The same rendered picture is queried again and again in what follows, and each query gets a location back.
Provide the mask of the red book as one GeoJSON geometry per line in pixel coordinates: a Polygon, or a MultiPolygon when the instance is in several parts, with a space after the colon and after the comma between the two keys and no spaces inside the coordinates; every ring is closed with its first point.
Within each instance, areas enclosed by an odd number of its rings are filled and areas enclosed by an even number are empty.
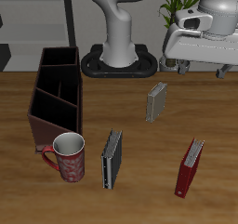
{"type": "Polygon", "coordinates": [[[180,163],[177,185],[175,188],[175,194],[180,198],[186,196],[192,183],[204,144],[203,141],[194,138],[180,163]]]}

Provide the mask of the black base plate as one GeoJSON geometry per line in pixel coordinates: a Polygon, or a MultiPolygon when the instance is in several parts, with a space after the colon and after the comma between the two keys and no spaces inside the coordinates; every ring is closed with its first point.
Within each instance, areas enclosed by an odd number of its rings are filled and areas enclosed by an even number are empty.
{"type": "Polygon", "coordinates": [[[114,68],[99,59],[102,54],[102,44],[95,44],[81,60],[82,72],[92,78],[146,78],[157,72],[157,59],[148,52],[143,44],[135,44],[137,61],[128,67],[114,68]]]}

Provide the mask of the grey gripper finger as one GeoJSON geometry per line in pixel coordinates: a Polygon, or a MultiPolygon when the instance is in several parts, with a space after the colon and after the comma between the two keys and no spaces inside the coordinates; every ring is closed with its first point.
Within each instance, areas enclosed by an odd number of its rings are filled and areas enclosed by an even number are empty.
{"type": "Polygon", "coordinates": [[[232,68],[231,65],[225,64],[221,69],[217,69],[216,77],[223,79],[226,72],[228,72],[231,68],[232,68]]]}
{"type": "Polygon", "coordinates": [[[185,59],[178,59],[178,73],[185,74],[190,69],[190,62],[185,59]]]}

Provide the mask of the grey book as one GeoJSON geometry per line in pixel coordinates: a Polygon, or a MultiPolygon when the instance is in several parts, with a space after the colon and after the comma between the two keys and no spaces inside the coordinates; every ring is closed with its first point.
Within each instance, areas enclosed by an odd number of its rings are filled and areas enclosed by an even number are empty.
{"type": "Polygon", "coordinates": [[[167,84],[160,82],[147,96],[146,121],[152,123],[165,108],[167,84]]]}

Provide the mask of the red patterned mug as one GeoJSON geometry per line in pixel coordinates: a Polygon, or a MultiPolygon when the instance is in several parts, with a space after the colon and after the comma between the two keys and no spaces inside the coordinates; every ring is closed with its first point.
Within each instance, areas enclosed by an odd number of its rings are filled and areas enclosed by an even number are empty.
{"type": "Polygon", "coordinates": [[[62,133],[42,149],[42,158],[64,181],[78,182],[85,174],[85,140],[77,133],[62,133]]]}

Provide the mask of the black book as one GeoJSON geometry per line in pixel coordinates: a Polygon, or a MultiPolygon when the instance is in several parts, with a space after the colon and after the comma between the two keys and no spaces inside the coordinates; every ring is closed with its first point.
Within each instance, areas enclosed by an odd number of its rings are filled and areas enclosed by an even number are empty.
{"type": "Polygon", "coordinates": [[[105,189],[113,189],[121,163],[122,132],[112,129],[101,154],[102,185],[105,189]]]}

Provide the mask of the green pot plant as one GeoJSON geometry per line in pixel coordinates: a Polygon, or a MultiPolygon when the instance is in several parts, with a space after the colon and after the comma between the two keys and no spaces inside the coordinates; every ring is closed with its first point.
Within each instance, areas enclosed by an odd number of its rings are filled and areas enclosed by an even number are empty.
{"type": "MultiPolygon", "coordinates": [[[[159,7],[158,13],[165,19],[165,27],[168,29],[175,22],[175,13],[181,9],[193,7],[199,0],[165,0],[165,3],[159,7]]],[[[179,65],[185,66],[187,72],[190,63],[187,60],[167,59],[163,55],[159,60],[159,70],[161,72],[177,72],[179,65]]]]}

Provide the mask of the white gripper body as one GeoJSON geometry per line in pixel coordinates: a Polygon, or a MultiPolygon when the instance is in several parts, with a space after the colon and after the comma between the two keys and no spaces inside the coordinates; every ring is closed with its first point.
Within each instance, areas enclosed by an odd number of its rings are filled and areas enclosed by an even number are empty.
{"type": "Polygon", "coordinates": [[[223,40],[208,40],[195,30],[173,23],[165,36],[163,53],[169,59],[185,59],[238,65],[238,29],[223,40]]]}

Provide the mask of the dark brown desk caddy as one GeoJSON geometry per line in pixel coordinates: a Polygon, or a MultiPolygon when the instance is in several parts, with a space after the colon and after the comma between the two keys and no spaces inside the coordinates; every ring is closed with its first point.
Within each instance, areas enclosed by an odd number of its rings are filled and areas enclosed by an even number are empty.
{"type": "Polygon", "coordinates": [[[65,132],[82,134],[83,80],[77,46],[43,49],[28,119],[35,152],[65,132]]]}

